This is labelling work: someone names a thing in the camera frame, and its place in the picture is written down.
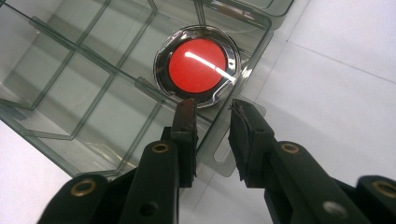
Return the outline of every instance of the transparent plastic container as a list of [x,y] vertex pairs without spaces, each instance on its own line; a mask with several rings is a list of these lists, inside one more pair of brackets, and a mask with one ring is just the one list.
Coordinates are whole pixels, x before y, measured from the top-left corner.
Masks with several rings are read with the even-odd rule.
[[217,104],[198,110],[197,159],[230,175],[232,153],[215,159],[227,107],[272,38],[264,8],[275,2],[0,0],[0,119],[71,176],[123,174],[172,125],[177,102],[153,74],[158,50],[187,26],[209,25],[233,39],[241,72]]

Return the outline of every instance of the glossy surface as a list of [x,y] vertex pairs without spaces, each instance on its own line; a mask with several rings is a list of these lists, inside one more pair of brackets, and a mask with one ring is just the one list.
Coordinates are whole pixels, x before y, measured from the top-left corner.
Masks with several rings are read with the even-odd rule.
[[225,68],[221,48],[211,40],[196,39],[175,50],[169,63],[169,75],[183,91],[203,92],[221,81]]

